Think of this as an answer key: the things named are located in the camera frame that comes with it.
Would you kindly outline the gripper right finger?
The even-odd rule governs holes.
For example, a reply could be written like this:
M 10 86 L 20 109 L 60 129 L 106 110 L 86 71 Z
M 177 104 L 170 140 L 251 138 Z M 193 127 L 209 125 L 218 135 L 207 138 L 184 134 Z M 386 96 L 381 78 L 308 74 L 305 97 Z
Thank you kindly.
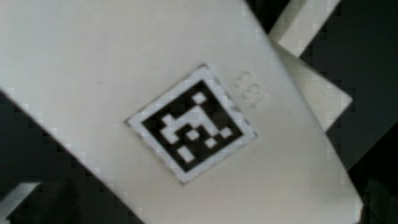
M 398 224 L 398 185 L 372 179 L 363 200 L 360 224 Z

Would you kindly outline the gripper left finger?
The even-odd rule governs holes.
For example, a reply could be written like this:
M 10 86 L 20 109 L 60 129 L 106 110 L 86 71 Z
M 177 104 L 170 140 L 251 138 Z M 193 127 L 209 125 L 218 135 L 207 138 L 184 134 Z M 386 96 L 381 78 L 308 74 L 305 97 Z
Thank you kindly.
M 81 193 L 70 179 L 38 185 L 19 205 L 0 210 L 0 224 L 84 224 Z

